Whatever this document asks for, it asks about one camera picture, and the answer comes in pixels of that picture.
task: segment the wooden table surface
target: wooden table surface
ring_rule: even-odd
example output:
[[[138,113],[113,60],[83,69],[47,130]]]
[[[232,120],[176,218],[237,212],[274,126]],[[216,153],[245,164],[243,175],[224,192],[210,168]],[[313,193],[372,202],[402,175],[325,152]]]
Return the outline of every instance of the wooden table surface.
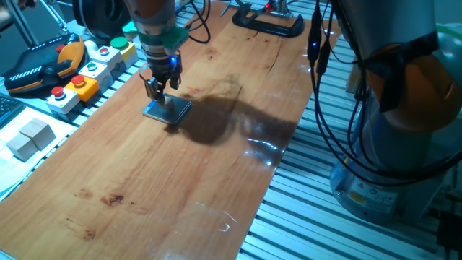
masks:
[[[183,83],[168,90],[193,102],[180,125],[141,114],[149,98],[135,74],[0,203],[1,250],[19,260],[235,258],[312,91],[310,22],[284,39],[212,5],[211,43],[181,48]]]

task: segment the dark stain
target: dark stain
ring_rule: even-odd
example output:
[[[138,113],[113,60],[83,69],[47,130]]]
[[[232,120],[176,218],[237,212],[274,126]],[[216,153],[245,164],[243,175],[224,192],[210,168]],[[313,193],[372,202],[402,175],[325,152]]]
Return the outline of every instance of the dark stain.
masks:
[[[144,207],[136,206],[136,207],[130,207],[129,212],[137,214],[137,215],[147,215],[149,213],[149,210],[147,208],[144,208]]]
[[[102,203],[107,204],[109,207],[114,207],[122,204],[123,196],[122,195],[112,195],[109,199],[103,197],[100,200]]]
[[[279,46],[279,49],[277,50],[276,58],[274,58],[273,64],[271,65],[271,67],[270,67],[269,70],[268,70],[268,74],[269,74],[269,72],[271,72],[271,70],[273,69],[273,66],[274,66],[274,64],[276,63],[277,58],[279,57],[279,52],[281,52],[281,47],[282,47],[282,46]]]
[[[79,193],[75,194],[75,196],[80,199],[91,199],[93,197],[93,193],[86,188],[81,188]]]
[[[75,222],[75,221],[71,220],[71,219],[70,219],[70,218],[68,218],[68,217],[66,218],[66,220],[68,220],[68,221],[70,221],[70,222],[72,222],[72,223],[74,223],[74,224],[77,224],[77,225],[79,225],[79,226],[82,226],[82,225],[80,225],[79,223],[77,223],[77,222]]]
[[[196,91],[196,92],[199,92],[199,91],[201,91],[200,89],[198,89],[198,88],[195,88],[195,87],[189,87],[189,86],[186,86],[186,88],[187,88],[188,90],[193,90],[193,91]]]
[[[94,230],[85,230],[84,239],[86,241],[90,241],[90,240],[95,239],[95,236],[96,236],[96,232]]]
[[[204,51],[205,54],[213,54],[215,53],[215,51],[212,49],[212,48],[207,48],[205,51]]]

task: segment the green button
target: green button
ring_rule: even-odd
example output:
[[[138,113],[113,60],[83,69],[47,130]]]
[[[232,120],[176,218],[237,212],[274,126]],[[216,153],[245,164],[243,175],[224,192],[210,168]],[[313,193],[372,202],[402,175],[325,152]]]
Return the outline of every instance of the green button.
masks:
[[[110,42],[110,45],[121,51],[128,48],[128,40],[125,37],[117,37]]]
[[[87,68],[88,68],[89,71],[92,72],[92,71],[96,70],[96,64],[90,63],[90,64],[87,65]]]

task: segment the white box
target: white box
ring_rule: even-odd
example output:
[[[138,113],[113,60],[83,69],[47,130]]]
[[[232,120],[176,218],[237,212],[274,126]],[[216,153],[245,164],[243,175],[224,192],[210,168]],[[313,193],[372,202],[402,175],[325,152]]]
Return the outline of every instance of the white box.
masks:
[[[98,86],[100,86],[101,94],[114,84],[114,79],[110,74],[108,66],[96,61],[91,61],[85,65],[79,71],[79,74],[95,79],[98,82]]]
[[[111,47],[101,47],[90,58],[92,61],[107,65],[113,79],[119,78],[127,70],[121,52]]]
[[[64,95],[56,97],[52,95],[46,99],[46,105],[50,108],[51,113],[66,122],[72,122],[80,112],[84,110],[80,103],[77,92],[61,88]]]
[[[6,146],[12,151],[13,155],[22,162],[26,162],[38,151],[31,138],[23,134],[16,135]]]

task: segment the emergency stop button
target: emergency stop button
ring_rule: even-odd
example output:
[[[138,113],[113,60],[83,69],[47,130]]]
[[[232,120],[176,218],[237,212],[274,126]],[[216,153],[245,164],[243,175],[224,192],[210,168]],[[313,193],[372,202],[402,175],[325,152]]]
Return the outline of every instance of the emergency stop button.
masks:
[[[51,94],[55,96],[55,99],[61,100],[66,97],[66,94],[64,94],[64,89],[63,87],[54,87],[51,90]]]
[[[56,52],[57,52],[57,53],[60,53],[60,52],[64,49],[64,47],[66,47],[66,46],[65,46],[64,44],[61,44],[60,46],[58,46],[58,47],[56,48]]]
[[[81,87],[85,83],[85,78],[82,75],[77,75],[71,79],[72,84],[76,87]]]
[[[100,49],[100,54],[101,54],[101,56],[108,55],[109,54],[109,49],[107,49],[107,48]]]

